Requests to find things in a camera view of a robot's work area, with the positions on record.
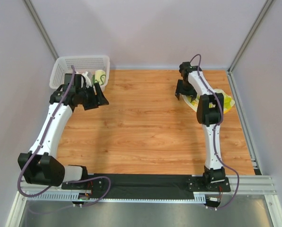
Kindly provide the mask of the green and cream patterned towel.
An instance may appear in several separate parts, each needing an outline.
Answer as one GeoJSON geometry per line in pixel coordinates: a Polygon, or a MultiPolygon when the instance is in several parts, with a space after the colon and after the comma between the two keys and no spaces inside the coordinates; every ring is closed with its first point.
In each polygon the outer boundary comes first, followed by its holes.
{"type": "Polygon", "coordinates": [[[92,83],[98,83],[100,86],[103,86],[106,82],[106,72],[103,70],[96,70],[92,75],[92,83]]]}

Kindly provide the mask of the yellow and cream towel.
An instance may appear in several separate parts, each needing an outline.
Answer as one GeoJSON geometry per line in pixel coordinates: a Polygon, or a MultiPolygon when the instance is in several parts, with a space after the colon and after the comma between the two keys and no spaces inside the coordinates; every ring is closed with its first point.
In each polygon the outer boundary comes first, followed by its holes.
{"type": "MultiPolygon", "coordinates": [[[[223,105],[223,113],[226,114],[228,111],[232,109],[232,107],[235,105],[235,101],[233,98],[226,94],[222,89],[215,89],[215,93],[222,93],[224,96],[224,105],[223,105]]],[[[199,103],[200,96],[197,96],[195,99],[190,96],[182,95],[183,100],[185,103],[195,112],[197,112],[197,107],[199,103]]]]}

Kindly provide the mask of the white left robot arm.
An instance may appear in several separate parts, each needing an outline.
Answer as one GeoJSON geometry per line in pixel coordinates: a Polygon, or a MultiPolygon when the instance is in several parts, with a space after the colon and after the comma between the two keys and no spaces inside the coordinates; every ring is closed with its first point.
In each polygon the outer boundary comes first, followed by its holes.
{"type": "Polygon", "coordinates": [[[18,157],[25,181],[60,186],[64,182],[82,180],[86,172],[84,166],[64,166],[57,160],[63,130],[78,105],[91,110],[108,104],[98,83],[90,87],[59,86],[50,97],[48,115],[36,142],[28,153],[21,153],[18,157]]]}

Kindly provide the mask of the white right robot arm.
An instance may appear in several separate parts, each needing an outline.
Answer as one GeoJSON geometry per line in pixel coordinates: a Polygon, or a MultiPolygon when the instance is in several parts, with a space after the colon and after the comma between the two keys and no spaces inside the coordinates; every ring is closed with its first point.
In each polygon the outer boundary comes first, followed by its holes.
{"type": "Polygon", "coordinates": [[[225,180],[225,169],[221,158],[220,127],[223,122],[222,93],[217,93],[204,78],[202,71],[193,67],[179,70],[182,79],[178,80],[175,96],[199,97],[197,121],[202,125],[205,136],[206,159],[203,179],[206,184],[225,180]]]}

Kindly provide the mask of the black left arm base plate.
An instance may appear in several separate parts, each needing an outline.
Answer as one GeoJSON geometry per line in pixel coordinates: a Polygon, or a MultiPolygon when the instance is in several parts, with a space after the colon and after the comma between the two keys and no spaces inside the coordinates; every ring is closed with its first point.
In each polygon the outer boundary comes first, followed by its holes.
{"type": "Polygon", "coordinates": [[[95,190],[102,191],[108,186],[108,180],[99,178],[83,183],[62,183],[63,190],[95,190]]]}

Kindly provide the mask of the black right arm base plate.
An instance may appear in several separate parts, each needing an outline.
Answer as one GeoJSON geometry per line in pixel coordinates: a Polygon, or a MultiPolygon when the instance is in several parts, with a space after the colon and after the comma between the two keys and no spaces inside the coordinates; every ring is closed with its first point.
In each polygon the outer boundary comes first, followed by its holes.
{"type": "Polygon", "coordinates": [[[230,192],[228,177],[222,182],[207,183],[202,176],[190,176],[187,179],[188,189],[191,192],[230,192]]]}

